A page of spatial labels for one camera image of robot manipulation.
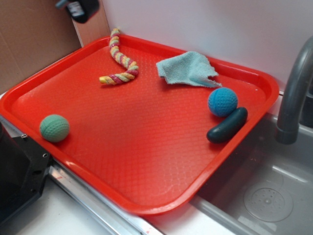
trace rubber ball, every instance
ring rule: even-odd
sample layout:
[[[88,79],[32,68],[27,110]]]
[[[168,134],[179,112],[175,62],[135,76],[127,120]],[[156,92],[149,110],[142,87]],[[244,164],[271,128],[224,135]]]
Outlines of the rubber ball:
[[[60,115],[49,115],[40,123],[40,133],[49,142],[60,142],[69,134],[69,123]]]
[[[218,88],[214,90],[208,99],[210,111],[218,117],[226,117],[231,114],[238,105],[236,93],[229,88]]]

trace towel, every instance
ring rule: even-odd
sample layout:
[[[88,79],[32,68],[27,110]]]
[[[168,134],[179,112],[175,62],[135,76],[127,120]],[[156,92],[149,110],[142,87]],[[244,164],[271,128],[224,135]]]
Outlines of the towel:
[[[160,77],[168,84],[188,84],[200,87],[221,87],[221,83],[208,79],[218,73],[208,59],[195,51],[162,60],[156,64]]]

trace dark green cucumber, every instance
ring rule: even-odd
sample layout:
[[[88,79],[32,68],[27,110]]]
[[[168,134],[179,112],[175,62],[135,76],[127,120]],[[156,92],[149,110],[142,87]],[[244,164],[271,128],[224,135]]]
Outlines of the dark green cucumber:
[[[223,143],[230,140],[243,127],[247,117],[248,111],[246,108],[237,108],[220,124],[207,132],[207,139],[212,143]]]

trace tray rim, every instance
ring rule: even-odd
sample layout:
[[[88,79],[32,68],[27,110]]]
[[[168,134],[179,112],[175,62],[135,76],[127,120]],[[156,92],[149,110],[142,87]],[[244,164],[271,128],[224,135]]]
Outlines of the tray rim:
[[[6,118],[9,122],[15,125],[24,133],[27,133],[31,138],[33,138],[36,142],[38,142],[41,146],[43,146],[47,151],[49,151],[53,156],[66,155],[62,151],[60,151],[55,145],[49,143],[42,139],[34,130],[28,127],[23,123],[22,120],[15,117],[10,112],[10,105],[12,105],[20,96],[29,92],[33,88],[37,87],[39,84],[50,79],[52,73],[59,73],[66,69],[69,65],[75,64],[73,63],[73,59],[79,58],[79,60],[83,59],[87,54],[92,54],[97,50],[107,47],[109,44],[110,37],[100,38],[87,46],[78,49],[72,54],[66,56],[65,58],[55,62],[54,64],[46,67],[42,71],[34,74],[28,79],[24,80],[20,84],[12,87],[4,96],[0,99],[0,115]],[[124,40],[125,46],[136,48],[137,45],[144,45],[149,47],[149,52],[157,53],[158,49],[162,49],[166,51],[168,57],[172,57],[178,54],[185,53],[185,50],[165,46],[162,44],[150,42],[147,40],[135,38],[128,35],[121,35],[121,40]],[[170,210],[177,208],[180,205],[188,202],[194,194],[196,194],[197,190],[205,183],[205,181],[214,173],[214,171],[225,161],[225,159],[229,156],[229,154],[238,146],[238,144],[247,136],[249,131],[259,122],[259,120],[266,114],[267,110],[272,106],[272,104],[277,100],[279,95],[278,84],[275,79],[267,73],[250,69],[248,67],[240,66],[237,64],[233,64],[230,62],[222,61],[219,59],[215,59],[212,57],[208,57],[211,64],[219,64],[220,66],[229,67],[235,69],[237,71],[245,71],[253,74],[253,76],[257,76],[262,80],[263,85],[266,88],[266,91],[262,89],[266,94],[266,101],[263,103],[262,107],[250,117],[247,123],[243,126],[243,128],[237,133],[237,138],[231,139],[226,146],[222,149],[222,151],[215,156],[215,158],[210,162],[210,164],[202,171],[198,178],[196,178],[193,183],[175,200],[172,202],[161,204],[158,207],[144,206],[139,205],[127,200],[125,196],[120,195],[119,192],[114,190],[112,187],[107,185],[105,182],[102,182],[97,177],[93,176],[91,172],[88,172],[86,169],[81,168],[75,161],[69,164],[63,164],[66,168],[69,168],[74,174],[78,177],[82,178],[85,182],[94,187],[97,191],[107,196],[110,200],[114,201],[117,205],[122,207],[123,209],[138,215],[152,215],[152,214],[161,214]],[[23,89],[21,87],[26,86],[26,91],[22,92]]]

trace rope toy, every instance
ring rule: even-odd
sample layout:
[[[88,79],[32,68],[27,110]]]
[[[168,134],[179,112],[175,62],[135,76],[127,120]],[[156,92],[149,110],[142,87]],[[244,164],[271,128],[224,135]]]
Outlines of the rope toy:
[[[111,32],[111,39],[110,39],[110,54],[113,59],[122,65],[124,68],[127,69],[126,72],[111,74],[109,76],[100,77],[100,83],[108,84],[108,85],[116,85],[122,84],[125,82],[129,82],[133,80],[135,76],[138,74],[138,66],[137,62],[132,60],[131,58],[124,55],[122,52],[119,51],[118,46],[119,43],[119,35],[120,32],[117,28],[114,28]]]

